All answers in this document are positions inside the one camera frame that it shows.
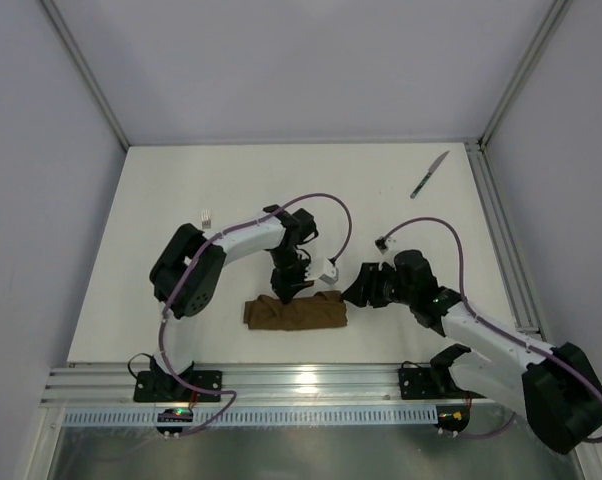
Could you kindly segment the brown cloth napkin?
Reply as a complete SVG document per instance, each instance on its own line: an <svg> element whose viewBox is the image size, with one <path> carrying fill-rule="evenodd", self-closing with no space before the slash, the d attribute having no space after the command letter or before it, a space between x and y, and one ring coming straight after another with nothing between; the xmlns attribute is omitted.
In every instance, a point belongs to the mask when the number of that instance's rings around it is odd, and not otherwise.
<svg viewBox="0 0 602 480"><path fill-rule="evenodd" d="M280 299L259 295L244 304L243 323L249 330L305 331L343 328L347 307L340 291L320 291L309 297Z"/></svg>

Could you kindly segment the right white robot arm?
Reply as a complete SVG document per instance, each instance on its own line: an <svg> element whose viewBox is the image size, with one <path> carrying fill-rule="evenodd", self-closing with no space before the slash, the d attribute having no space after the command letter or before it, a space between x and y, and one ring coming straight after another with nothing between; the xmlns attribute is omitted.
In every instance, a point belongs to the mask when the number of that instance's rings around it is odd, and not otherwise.
<svg viewBox="0 0 602 480"><path fill-rule="evenodd" d="M462 295L438 284L418 250L392 263L365 263L342 295L359 307L401 304L422 327L451 340L422 377L401 374L412 395L457 398L475 394L523 417L556 453L567 454L602 427L602 384L576 345L560 347L480 317Z"/></svg>

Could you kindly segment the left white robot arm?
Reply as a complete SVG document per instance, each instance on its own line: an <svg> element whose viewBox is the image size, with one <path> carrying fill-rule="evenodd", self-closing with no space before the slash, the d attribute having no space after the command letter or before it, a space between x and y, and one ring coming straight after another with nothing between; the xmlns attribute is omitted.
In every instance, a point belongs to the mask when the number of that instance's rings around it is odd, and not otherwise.
<svg viewBox="0 0 602 480"><path fill-rule="evenodd" d="M181 225L149 275L163 309L158 350L150 361L145 388L163 399L182 401L190 396L189 387L195 386L216 402L218 395L196 380L186 338L189 319L209 305L224 267L262 251L273 262L270 286L275 298L283 305L291 303L315 282L310 276L312 260L301 247L317 235L311 213L304 209L290 213L278 205L215 233Z"/></svg>

